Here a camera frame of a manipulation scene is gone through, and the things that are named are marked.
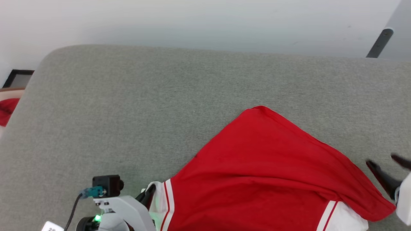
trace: cable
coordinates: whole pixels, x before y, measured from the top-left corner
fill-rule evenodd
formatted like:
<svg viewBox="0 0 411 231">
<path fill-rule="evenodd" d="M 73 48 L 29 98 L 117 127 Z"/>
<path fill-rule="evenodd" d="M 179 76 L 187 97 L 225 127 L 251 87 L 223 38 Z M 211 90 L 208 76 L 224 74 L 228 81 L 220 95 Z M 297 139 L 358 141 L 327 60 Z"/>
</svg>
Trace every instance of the cable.
<svg viewBox="0 0 411 231">
<path fill-rule="evenodd" d="M 70 223 L 71 223 L 72 220 L 73 220 L 74 212 L 76 211 L 77 203 L 79 202 L 79 200 L 80 200 L 80 198 L 81 198 L 82 196 L 83 196 L 82 193 L 80 193 L 80 194 L 77 196 L 77 199 L 76 199 L 76 201 L 74 202 L 74 205 L 73 205 L 72 213 L 70 214 L 69 221 L 67 221 L 67 224 L 66 224 L 66 227 L 64 228 L 64 231 L 67 231 L 67 229 L 69 228 Z"/>
</svg>

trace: red cloth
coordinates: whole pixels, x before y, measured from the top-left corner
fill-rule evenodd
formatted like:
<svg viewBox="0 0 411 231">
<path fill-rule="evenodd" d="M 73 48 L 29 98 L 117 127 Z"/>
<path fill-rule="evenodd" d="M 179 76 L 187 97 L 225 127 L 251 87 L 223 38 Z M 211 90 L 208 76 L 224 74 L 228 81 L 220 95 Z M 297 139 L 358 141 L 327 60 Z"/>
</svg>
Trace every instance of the red cloth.
<svg viewBox="0 0 411 231">
<path fill-rule="evenodd" d="M 171 185 L 169 231 L 315 231 L 329 201 L 370 221 L 395 210 L 346 156 L 264 106 L 227 125 Z"/>
<path fill-rule="evenodd" d="M 18 104 L 19 99 L 5 99 L 0 101 L 0 126 L 5 127 Z"/>
</svg>

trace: gray cushion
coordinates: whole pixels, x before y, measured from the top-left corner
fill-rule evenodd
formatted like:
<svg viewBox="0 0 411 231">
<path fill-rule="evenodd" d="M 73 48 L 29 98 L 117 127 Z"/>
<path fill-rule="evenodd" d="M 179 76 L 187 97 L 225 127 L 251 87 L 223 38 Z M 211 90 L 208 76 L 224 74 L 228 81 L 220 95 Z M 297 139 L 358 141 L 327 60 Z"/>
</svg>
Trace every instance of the gray cushion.
<svg viewBox="0 0 411 231">
<path fill-rule="evenodd" d="M 177 173 L 243 110 L 265 105 L 337 148 L 377 185 L 372 158 L 405 177 L 411 158 L 411 64 L 186 49 L 85 45 L 52 52 L 0 140 L 0 226 L 67 222 L 93 176 L 119 174 L 122 194 Z M 71 229 L 93 216 L 80 201 Z M 408 230 L 395 214 L 372 231 Z"/>
</svg>

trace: white trim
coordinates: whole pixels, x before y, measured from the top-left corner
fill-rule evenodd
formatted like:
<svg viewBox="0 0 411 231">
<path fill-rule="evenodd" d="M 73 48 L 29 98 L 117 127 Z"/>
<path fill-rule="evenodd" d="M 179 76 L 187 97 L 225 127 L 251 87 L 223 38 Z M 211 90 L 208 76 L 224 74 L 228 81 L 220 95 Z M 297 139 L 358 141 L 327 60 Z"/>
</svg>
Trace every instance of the white trim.
<svg viewBox="0 0 411 231">
<path fill-rule="evenodd" d="M 334 208 L 335 201 L 329 201 L 326 209 L 324 210 L 323 215 L 321 216 L 320 222 L 317 226 L 317 231 L 324 231 L 324 228 L 327 224 L 328 218 L 330 217 L 332 208 Z"/>
<path fill-rule="evenodd" d="M 160 231 L 161 225 L 164 221 L 164 217 L 167 211 L 169 210 L 167 206 L 166 191 L 164 188 L 164 182 L 151 182 L 147 186 L 147 189 L 150 188 L 151 185 L 155 185 L 156 189 L 154 191 L 150 209 L 148 211 L 151 218 L 154 220 L 156 230 Z"/>
<path fill-rule="evenodd" d="M 337 202 L 333 213 L 330 215 L 325 231 L 366 231 L 368 221 L 358 215 L 344 202 Z"/>
<path fill-rule="evenodd" d="M 167 196 L 168 196 L 168 199 L 169 199 L 170 208 L 169 208 L 169 212 L 166 216 L 166 219 L 164 221 L 164 226 L 163 226 L 162 231 L 167 231 L 168 230 L 170 222 L 171 222 L 171 218 L 173 217 L 173 214 L 174 214 L 174 195 L 173 195 L 173 188 L 171 186 L 171 180 L 168 179 L 168 180 L 166 180 L 165 183 L 166 183 L 166 190 L 167 190 Z"/>
</svg>

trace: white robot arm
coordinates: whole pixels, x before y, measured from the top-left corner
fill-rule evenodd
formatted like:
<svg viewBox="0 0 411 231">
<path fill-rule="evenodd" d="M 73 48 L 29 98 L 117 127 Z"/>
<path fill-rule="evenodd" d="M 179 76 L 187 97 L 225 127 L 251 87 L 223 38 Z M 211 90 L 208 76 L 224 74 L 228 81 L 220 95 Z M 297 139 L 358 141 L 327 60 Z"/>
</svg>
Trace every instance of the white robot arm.
<svg viewBox="0 0 411 231">
<path fill-rule="evenodd" d="M 391 154 L 391 158 L 401 167 L 411 171 L 411 161 Z M 397 216 L 406 224 L 411 225 L 411 173 L 403 180 L 396 180 L 381 170 L 372 160 L 366 161 L 368 168 L 397 206 Z"/>
<path fill-rule="evenodd" d="M 156 231 L 147 208 L 131 196 L 94 199 L 104 210 L 98 231 Z"/>
</svg>

